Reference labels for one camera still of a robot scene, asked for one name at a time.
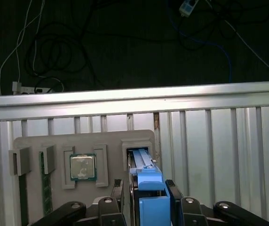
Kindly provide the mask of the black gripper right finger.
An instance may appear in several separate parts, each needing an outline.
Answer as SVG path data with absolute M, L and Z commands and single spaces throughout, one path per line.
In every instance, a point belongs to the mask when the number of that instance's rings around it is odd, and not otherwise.
M 269 221 L 227 201 L 212 208 L 193 197 L 185 197 L 173 180 L 166 180 L 170 193 L 170 216 L 174 226 L 269 226 Z

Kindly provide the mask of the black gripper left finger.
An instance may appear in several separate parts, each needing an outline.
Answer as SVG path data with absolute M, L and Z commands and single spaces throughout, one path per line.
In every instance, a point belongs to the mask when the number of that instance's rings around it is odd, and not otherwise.
M 111 196 L 98 197 L 87 207 L 67 202 L 39 219 L 33 226 L 125 226 L 124 181 L 115 179 Z

